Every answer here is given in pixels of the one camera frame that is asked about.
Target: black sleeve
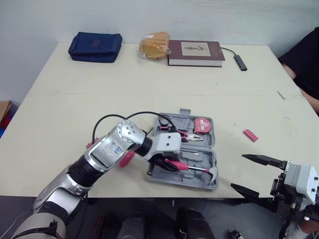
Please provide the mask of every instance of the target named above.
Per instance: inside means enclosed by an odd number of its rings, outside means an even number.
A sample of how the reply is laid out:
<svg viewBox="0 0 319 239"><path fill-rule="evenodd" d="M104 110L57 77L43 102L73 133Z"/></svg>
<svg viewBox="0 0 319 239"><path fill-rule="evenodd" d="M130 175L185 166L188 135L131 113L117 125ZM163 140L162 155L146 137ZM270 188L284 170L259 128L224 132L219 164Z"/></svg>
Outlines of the black sleeve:
<svg viewBox="0 0 319 239"><path fill-rule="evenodd" d="M296 46L279 58L299 76L305 68L319 57L319 27L305 36Z"/></svg>

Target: gray tool case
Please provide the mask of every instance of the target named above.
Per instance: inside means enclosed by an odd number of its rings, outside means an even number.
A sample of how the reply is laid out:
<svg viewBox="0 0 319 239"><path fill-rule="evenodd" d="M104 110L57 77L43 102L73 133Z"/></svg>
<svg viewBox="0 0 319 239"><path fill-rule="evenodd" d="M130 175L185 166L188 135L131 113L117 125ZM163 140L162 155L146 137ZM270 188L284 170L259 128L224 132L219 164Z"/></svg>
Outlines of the gray tool case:
<svg viewBox="0 0 319 239"><path fill-rule="evenodd" d="M211 147L215 144L214 126L213 120L211 118L191 116L190 110L188 109L180 109L179 114L161 114L170 117L172 122L175 124L176 129L184 129L189 133L193 133L195 118L205 118L209 120L211 122L210 132L205 134L198 133L199 135L203 136L203 141L189 141L181 143L180 151L183 152L179 154L179 159L181 162L187 163L189 166L193 167L217 167L216 154L214 151L211 151ZM154 126L154 136L165 132L159 130L159 126L161 126L161 124L159 122L159 118L157 118ZM152 181L190 186L195 188L215 190L219 186L218 176L213 182L209 183L210 176L205 172L195 170L170 172L158 167L153 163L150 163L149 165L148 176Z"/></svg>

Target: pink hammer handle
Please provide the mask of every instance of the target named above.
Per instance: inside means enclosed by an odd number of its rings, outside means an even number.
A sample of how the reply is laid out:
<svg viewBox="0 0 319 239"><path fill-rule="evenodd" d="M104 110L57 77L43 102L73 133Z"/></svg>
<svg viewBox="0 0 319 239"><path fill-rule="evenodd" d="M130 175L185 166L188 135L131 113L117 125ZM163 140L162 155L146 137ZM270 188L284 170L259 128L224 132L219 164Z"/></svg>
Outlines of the pink hammer handle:
<svg viewBox="0 0 319 239"><path fill-rule="evenodd" d="M135 154L135 152L133 152L133 151L127 152L124 155L124 157L121 159L121 161L119 162L119 165L124 168L131 161L131 159L133 158L134 154Z"/></svg>
<svg viewBox="0 0 319 239"><path fill-rule="evenodd" d="M172 160L165 160L165 162L174 164L179 170L188 170L187 163L182 163L182 162L177 162L177 161L172 161Z"/></svg>

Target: bread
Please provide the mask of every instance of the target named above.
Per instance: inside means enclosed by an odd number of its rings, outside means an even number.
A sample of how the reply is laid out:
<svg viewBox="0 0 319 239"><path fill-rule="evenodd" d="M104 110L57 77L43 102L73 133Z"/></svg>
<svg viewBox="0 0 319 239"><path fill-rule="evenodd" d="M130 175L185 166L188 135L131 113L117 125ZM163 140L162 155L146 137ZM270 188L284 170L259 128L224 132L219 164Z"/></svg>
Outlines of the bread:
<svg viewBox="0 0 319 239"><path fill-rule="evenodd" d="M140 43L140 52L144 52L146 57L161 59L168 54L169 34L167 32L154 32L147 37Z"/></svg>

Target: white wall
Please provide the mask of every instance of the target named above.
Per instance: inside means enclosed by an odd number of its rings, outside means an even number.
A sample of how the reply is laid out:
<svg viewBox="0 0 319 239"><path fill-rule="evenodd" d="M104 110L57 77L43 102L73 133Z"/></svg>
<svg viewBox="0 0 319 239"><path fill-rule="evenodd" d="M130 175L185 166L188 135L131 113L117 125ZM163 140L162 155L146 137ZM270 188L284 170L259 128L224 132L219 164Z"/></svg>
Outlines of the white wall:
<svg viewBox="0 0 319 239"><path fill-rule="evenodd" d="M57 42L78 31L268 44L279 56L319 25L318 0L0 0L0 101L20 103Z"/></svg>

